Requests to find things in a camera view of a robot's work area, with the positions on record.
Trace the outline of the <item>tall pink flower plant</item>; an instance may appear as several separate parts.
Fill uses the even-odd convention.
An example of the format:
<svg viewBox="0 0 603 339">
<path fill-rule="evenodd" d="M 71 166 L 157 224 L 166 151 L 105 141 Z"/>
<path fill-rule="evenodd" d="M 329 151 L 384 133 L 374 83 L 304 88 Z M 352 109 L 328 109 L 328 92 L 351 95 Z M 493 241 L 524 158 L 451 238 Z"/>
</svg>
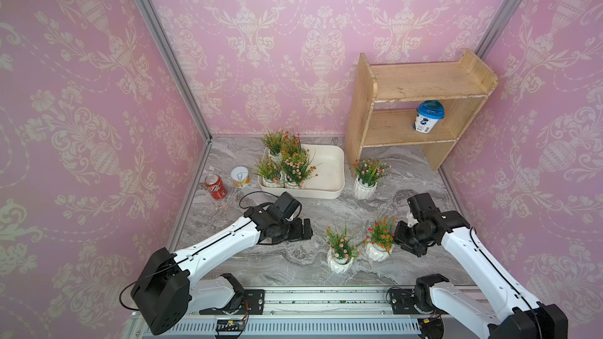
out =
<svg viewBox="0 0 603 339">
<path fill-rule="evenodd" d="M 309 151 L 301 148 L 294 152 L 285 152 L 282 160 L 285 185 L 288 188 L 303 189 L 305 183 L 318 176 L 317 167 L 312 165 Z"/>
</svg>

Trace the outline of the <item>red flower plant white pot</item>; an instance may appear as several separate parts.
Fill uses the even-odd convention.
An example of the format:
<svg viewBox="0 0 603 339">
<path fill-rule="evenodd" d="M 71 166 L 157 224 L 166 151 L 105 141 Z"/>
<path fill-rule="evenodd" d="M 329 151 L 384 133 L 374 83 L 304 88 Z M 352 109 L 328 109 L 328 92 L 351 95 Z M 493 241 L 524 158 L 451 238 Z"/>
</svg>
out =
<svg viewBox="0 0 603 339">
<path fill-rule="evenodd" d="M 286 132 L 282 139 L 281 153 L 283 156 L 301 155 L 305 149 L 302 147 L 298 134 Z"/>
</svg>

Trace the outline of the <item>orange flower plant white pot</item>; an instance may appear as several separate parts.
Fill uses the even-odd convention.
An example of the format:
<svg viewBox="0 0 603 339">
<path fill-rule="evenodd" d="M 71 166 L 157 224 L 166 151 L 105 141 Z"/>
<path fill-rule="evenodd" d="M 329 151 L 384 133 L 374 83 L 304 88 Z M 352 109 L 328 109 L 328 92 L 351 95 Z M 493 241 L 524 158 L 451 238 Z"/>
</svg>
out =
<svg viewBox="0 0 603 339">
<path fill-rule="evenodd" d="M 262 144 L 268 151 L 268 157 L 276 164 L 282 162 L 282 146 L 284 144 L 285 135 L 283 131 L 267 132 L 262 136 Z"/>
</svg>

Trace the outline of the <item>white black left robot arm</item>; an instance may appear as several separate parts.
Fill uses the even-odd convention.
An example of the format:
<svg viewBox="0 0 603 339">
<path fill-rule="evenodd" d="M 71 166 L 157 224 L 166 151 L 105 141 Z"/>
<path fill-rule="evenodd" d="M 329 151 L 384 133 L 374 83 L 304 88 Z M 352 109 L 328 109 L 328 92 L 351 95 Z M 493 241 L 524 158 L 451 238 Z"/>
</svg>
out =
<svg viewBox="0 0 603 339">
<path fill-rule="evenodd" d="M 191 312 L 244 312 L 245 289 L 230 273 L 205 279 L 218 265 L 264 239 L 271 244 L 309 240 L 309 218 L 289 221 L 273 204 L 251 207 L 210 238 L 174 253 L 165 247 L 149 258 L 130 296 L 154 335 L 163 334 Z"/>
</svg>

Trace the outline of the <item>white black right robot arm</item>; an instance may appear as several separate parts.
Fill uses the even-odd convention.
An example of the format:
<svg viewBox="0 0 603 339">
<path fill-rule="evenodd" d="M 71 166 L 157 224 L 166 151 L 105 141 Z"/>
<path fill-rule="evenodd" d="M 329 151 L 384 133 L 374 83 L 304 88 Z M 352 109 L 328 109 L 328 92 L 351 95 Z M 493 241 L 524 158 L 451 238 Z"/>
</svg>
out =
<svg viewBox="0 0 603 339">
<path fill-rule="evenodd" d="M 488 304 L 463 293 L 448 278 L 433 274 L 417 279 L 414 303 L 421 312 L 446 312 L 480 338 L 567 338 L 568 318 L 555 304 L 529 292 L 483 246 L 457 212 L 426 212 L 413 226 L 399 221 L 394 242 L 421 257 L 431 245 L 442 246 L 464 268 Z"/>
</svg>

